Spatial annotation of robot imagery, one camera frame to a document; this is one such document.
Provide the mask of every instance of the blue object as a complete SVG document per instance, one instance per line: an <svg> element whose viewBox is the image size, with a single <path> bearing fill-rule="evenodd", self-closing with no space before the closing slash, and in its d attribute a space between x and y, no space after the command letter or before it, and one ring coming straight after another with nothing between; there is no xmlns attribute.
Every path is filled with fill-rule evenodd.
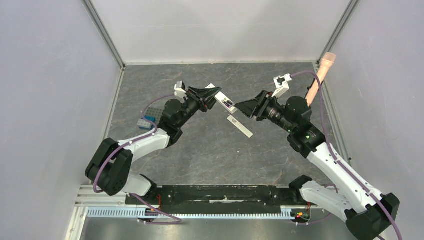
<svg viewBox="0 0 424 240"><path fill-rule="evenodd" d="M149 121L152 121L154 123L156 122L156 117L154 117L154 116L144 116L144 117ZM153 129L153 124L151 124L148 121L145 121L143 118L138 120L137 126L141 130L151 130L151 129Z"/></svg>

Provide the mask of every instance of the beige microphone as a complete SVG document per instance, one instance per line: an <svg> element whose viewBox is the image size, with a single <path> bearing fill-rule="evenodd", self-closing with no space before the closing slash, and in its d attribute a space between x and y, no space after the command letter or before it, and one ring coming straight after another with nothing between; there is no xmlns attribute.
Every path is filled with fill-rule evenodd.
<svg viewBox="0 0 424 240"><path fill-rule="evenodd" d="M324 57L321 59L321 63L319 64L319 70L316 75L318 75L319 81L322 84L324 79L326 78L326 75L332 65L334 64L334 61L336 60L336 55L331 52L327 52ZM311 105L312 101L314 100L315 96L318 93L318 90L320 87L318 86L317 81L313 82L312 87L310 87L309 91L307 92L307 95L305 97L307 101L308 107Z"/></svg>

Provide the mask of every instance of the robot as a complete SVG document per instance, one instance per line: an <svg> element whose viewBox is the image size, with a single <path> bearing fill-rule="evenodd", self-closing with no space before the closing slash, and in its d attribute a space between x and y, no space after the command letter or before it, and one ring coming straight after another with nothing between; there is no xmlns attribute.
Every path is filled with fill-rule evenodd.
<svg viewBox="0 0 424 240"><path fill-rule="evenodd" d="M305 98L292 96L284 105L278 103L291 80L289 74L278 76L274 78L274 92L263 90L251 100L236 103L235 107L248 118L269 120L286 131L293 150L316 165L342 192L329 190L303 175L289 184L289 190L297 198L337 216L357 239L376 238L396 219L399 199L373 187L326 143L326 136L310 122L312 111ZM176 144L183 134L182 126L196 112L206 113L212 109L217 102L214 96L221 88L188 87L186 90L184 83L178 82L174 90L175 96L183 102L171 99L165 104L157 131L120 141L107 138L100 144L85 171L95 186L110 196L125 192L146 200L154 198L151 193L157 190L157 185L144 175L130 172L131 164L149 153Z"/></svg>

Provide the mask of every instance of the metal floor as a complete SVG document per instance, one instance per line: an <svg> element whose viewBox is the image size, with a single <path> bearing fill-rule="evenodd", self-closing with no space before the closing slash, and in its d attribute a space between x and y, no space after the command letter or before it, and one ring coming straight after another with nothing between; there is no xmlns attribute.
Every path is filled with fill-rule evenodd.
<svg viewBox="0 0 424 240"><path fill-rule="evenodd" d="M222 88L233 102L256 97L262 90L275 89L273 78L287 73L314 70L312 63L231 63L128 66L125 69L108 136L114 140L135 137L141 110L151 100L170 94L177 81L187 87L204 88L209 83ZM288 97L305 96L312 83L308 75L289 83ZM152 105L163 109L167 100ZM321 127L320 104L312 104L311 122ZM288 185L301 175L320 184L329 179L295 152L287 133L268 120L256 122L237 111L233 116L252 133L247 138L228 120L219 104L198 112L182 128L184 134L172 147L153 152L134 162L132 171L159 185ZM327 128L331 129L327 119Z"/></svg>
<svg viewBox="0 0 424 240"><path fill-rule="evenodd" d="M327 215L312 209L312 220ZM289 220L183 219L181 225L143 225L130 218L88 218L81 240L354 240L335 216L296 226Z"/></svg>

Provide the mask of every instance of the white wall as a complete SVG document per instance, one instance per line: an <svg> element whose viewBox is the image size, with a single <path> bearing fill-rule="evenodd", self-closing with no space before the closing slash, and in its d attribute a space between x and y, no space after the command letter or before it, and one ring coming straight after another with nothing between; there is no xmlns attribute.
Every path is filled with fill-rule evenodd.
<svg viewBox="0 0 424 240"><path fill-rule="evenodd" d="M126 63L317 60L349 0L92 0Z"/></svg>
<svg viewBox="0 0 424 240"><path fill-rule="evenodd" d="M0 239L60 240L119 68L81 1L0 5Z"/></svg>
<svg viewBox="0 0 424 240"><path fill-rule="evenodd" d="M424 236L423 9L422 0L360 1L326 80L355 168L400 199L404 239Z"/></svg>

